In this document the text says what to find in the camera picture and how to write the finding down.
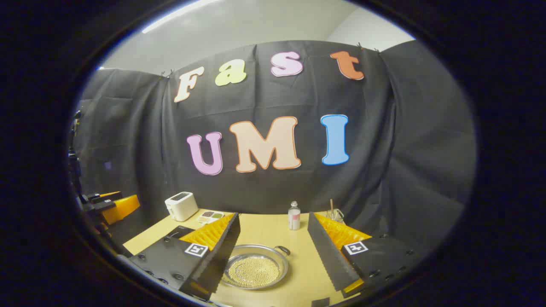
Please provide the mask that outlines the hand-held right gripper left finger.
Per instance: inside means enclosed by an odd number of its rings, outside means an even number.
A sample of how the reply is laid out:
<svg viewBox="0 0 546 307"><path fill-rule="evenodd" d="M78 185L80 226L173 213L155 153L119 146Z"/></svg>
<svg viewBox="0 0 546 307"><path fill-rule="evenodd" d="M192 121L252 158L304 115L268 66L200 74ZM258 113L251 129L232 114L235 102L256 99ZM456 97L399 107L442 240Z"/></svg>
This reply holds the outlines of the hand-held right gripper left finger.
<svg viewBox="0 0 546 307"><path fill-rule="evenodd" d="M129 260L166 286L207 301L217 290L240 231L239 214L227 214L184 236L161 237Z"/></svg>

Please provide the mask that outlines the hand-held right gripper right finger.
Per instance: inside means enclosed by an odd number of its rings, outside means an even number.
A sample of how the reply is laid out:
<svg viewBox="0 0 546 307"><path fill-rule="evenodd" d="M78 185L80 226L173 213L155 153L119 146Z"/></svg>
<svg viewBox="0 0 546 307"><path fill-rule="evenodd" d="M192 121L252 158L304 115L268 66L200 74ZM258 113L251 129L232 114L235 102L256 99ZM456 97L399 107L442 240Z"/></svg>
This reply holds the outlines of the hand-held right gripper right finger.
<svg viewBox="0 0 546 307"><path fill-rule="evenodd" d="M373 293L405 276L421 261L421 251L388 236L370 236L315 212L308 233L335 291L343 297Z"/></svg>

